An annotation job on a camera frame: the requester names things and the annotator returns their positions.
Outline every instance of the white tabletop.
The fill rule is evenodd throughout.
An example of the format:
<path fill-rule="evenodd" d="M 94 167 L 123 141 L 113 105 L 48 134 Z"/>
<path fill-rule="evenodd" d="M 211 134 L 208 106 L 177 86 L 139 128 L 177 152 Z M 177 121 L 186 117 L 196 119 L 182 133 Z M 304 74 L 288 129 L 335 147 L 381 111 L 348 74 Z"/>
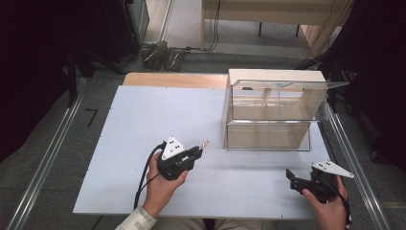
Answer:
<path fill-rule="evenodd" d="M 312 219 L 290 189 L 288 168 L 309 179 L 311 162 L 328 160 L 317 124 L 311 151 L 222 149 L 224 89 L 120 86 L 75 205 L 76 214 L 127 215 L 147 157 L 175 136 L 187 149 L 209 140 L 187 181 L 161 213 L 167 217 Z M 143 204 L 146 191 L 142 192 Z"/>

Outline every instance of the human hand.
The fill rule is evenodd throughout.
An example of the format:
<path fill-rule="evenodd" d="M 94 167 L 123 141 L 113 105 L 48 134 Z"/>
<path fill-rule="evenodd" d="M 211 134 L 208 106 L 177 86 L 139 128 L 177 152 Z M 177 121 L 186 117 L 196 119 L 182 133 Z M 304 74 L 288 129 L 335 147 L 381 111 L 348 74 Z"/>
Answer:
<path fill-rule="evenodd" d="M 341 196 L 347 200 L 347 189 L 338 175 L 337 184 Z M 303 194 L 316 211 L 317 220 L 319 220 L 320 227 L 323 230 L 343 230 L 346 228 L 347 212 L 339 196 L 329 200 L 328 203 L 320 203 L 309 190 L 304 189 Z"/>
<path fill-rule="evenodd" d="M 158 158 L 161 153 L 152 156 L 149 162 L 147 181 L 159 173 Z M 154 218 L 157 218 L 161 211 L 167 206 L 175 190 L 185 183 L 188 171 L 182 172 L 176 180 L 166 180 L 162 175 L 156 176 L 147 184 L 147 198 L 143 208 Z"/>

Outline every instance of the floor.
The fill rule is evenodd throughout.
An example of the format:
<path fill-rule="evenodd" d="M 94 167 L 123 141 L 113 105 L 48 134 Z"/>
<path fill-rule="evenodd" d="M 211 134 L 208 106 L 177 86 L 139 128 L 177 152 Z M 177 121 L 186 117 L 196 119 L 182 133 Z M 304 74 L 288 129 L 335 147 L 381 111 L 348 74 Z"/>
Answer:
<path fill-rule="evenodd" d="M 189 1 L 148 0 L 147 3 L 148 6 L 155 6 L 150 7 L 149 15 L 156 13 L 152 9 L 158 9 L 157 11 L 161 11 L 156 13 L 161 18 L 158 21 L 161 21 L 162 25 L 167 23 L 167 26 L 161 30 L 163 26 L 160 26 L 159 22 L 155 23 L 155 26 L 151 23 L 151 30 L 155 32 L 147 33 L 145 43 L 148 41 L 153 43 L 155 39 L 159 40 L 161 37 L 169 43 L 169 46 L 184 48 L 198 44 L 191 38 L 190 33 L 182 34 L 185 32 L 182 28 L 188 28 L 186 32 L 190 32 L 193 27 L 199 25 L 187 25 L 178 29 L 175 26 L 180 25 L 179 17 L 184 16 L 176 13 L 180 11 L 178 7 L 182 5 L 181 3 L 186 4 L 183 6 L 188 6 Z M 263 37 L 261 38 L 251 37 L 251 33 L 258 36 L 256 24 L 241 27 L 230 24 L 229 26 L 230 30 L 233 26 L 238 26 L 239 30 L 247 30 L 238 34 L 238 36 L 246 36 L 235 40 L 235 36 L 227 37 L 228 33 L 220 31 L 218 49 L 211 53 L 196 52 L 186 56 L 181 72 L 227 73 L 229 68 L 292 69 L 307 56 L 303 35 L 298 37 L 294 35 L 295 26 L 266 25 L 262 27 Z M 260 39 L 263 38 L 267 40 L 263 42 L 267 43 L 261 49 Z M 248 52 L 250 47 L 255 52 Z M 124 69 L 127 72 L 153 72 L 144 68 L 139 57 L 132 59 Z M 26 218 L 21 220 L 23 224 L 20 226 L 23 227 L 18 229 L 92 229 L 98 216 L 75 215 L 72 210 L 115 92 L 123 80 L 124 75 L 118 75 L 104 68 L 99 68 L 93 79 L 79 78 L 81 100 L 76 104 L 75 109 L 67 109 L 68 93 L 64 94 L 37 125 L 25 145 L 0 163 L 1 229 L 8 227 L 24 192 L 31 183 L 35 183 L 33 178 L 38 166 L 43 165 L 44 162 L 48 162 L 52 167 L 43 172 L 43 181 L 37 183 L 40 192 L 30 197 L 33 206 L 27 210 Z M 92 119 L 95 109 L 97 114 Z M 372 148 L 357 119 L 347 113 L 342 103 L 338 104 L 338 114 L 388 222 L 393 229 L 405 229 L 406 173 L 390 164 L 373 163 L 370 160 Z M 67 121 L 68 125 L 70 124 L 69 128 L 63 130 L 64 135 L 61 135 L 60 145 L 52 146 L 56 134 L 62 132 L 59 126 L 61 121 Z M 324 124 L 322 130 L 326 132 L 326 143 L 328 140 L 331 145 L 330 157 L 336 158 L 337 162 L 346 168 L 347 161 L 331 126 Z M 347 180 L 346 186 L 350 192 L 352 228 L 373 229 L 370 211 L 365 207 L 367 200 L 363 200 L 354 181 Z M 97 229 L 114 229 L 124 218 L 106 216 Z M 318 229 L 314 219 L 278 221 L 277 225 L 279 229 Z"/>

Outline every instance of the white sleeve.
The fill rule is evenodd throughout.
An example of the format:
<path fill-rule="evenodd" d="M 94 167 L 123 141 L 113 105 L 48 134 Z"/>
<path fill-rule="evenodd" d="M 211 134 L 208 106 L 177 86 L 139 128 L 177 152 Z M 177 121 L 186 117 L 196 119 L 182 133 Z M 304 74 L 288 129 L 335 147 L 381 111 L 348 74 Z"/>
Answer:
<path fill-rule="evenodd" d="M 155 224 L 156 218 L 153 218 L 142 207 L 132 212 L 116 230 L 149 230 Z"/>

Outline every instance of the clear acrylic box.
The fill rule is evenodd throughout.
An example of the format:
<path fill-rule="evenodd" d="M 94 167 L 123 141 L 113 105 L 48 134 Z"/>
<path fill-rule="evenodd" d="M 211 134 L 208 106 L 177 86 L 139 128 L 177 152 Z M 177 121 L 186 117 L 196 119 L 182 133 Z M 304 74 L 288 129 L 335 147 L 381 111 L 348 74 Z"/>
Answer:
<path fill-rule="evenodd" d="M 223 108 L 228 150 L 310 150 L 309 126 L 327 120 L 326 93 L 345 82 L 237 80 Z"/>

